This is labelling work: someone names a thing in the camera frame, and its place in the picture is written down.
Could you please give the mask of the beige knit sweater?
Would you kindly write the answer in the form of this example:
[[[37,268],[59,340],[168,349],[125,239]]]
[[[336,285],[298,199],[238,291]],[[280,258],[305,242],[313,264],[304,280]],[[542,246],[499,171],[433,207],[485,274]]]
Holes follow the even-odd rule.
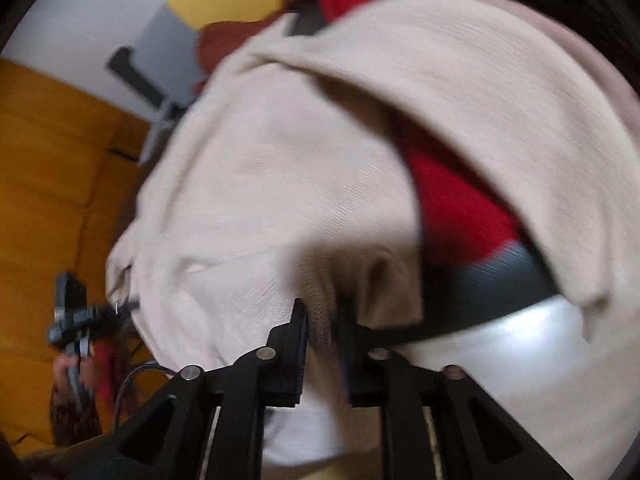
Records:
[[[459,361],[576,479],[605,479],[639,429],[639,154],[594,80],[526,21],[474,0],[378,0],[310,37],[280,18],[221,63],[142,186],[107,261],[163,366],[215,368],[310,312],[302,402],[267,422],[283,476],[378,445],[350,408],[336,297],[363,324],[417,321],[418,206],[398,113],[512,208],[558,283],[548,304],[422,342]]]

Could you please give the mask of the orange wooden wardrobe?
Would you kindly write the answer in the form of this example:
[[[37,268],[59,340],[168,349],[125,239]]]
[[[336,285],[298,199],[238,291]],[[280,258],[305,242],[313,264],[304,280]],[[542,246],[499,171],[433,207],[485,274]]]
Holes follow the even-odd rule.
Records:
[[[56,274],[104,299],[149,126],[94,96],[1,63],[1,431],[19,456],[51,443]]]

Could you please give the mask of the dark grey mattress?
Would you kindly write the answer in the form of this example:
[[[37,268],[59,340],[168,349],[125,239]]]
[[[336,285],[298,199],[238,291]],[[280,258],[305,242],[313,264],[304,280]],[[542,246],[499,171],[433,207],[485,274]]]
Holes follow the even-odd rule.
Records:
[[[465,266],[422,266],[423,321],[402,332],[401,342],[466,330],[523,310],[559,293],[531,244],[507,242]]]

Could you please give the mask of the red garment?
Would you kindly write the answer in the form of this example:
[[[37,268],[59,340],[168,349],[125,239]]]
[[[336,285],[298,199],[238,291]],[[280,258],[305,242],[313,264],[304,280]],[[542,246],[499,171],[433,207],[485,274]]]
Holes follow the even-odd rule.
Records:
[[[510,208],[454,151],[397,110],[390,132],[416,188],[428,262],[461,268],[526,241]]]

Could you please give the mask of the grey yellow blue headboard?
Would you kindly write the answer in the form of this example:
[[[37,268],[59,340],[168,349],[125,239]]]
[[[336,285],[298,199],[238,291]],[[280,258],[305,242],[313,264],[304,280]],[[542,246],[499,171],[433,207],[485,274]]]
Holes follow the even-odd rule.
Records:
[[[187,107],[205,78],[196,60],[201,29],[258,21],[283,5],[284,0],[166,0],[134,44],[131,65],[160,92],[162,102]]]

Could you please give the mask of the rust brown knit garment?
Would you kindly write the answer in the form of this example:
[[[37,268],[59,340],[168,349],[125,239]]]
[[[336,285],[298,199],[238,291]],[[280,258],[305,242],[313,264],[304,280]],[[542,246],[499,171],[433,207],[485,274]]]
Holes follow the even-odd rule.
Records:
[[[204,78],[193,87],[193,93],[199,96],[208,81],[224,58],[238,50],[250,38],[256,36],[272,25],[284,14],[303,11],[318,0],[284,0],[276,12],[266,18],[252,22],[223,21],[206,25],[198,38],[196,58],[204,73]]]

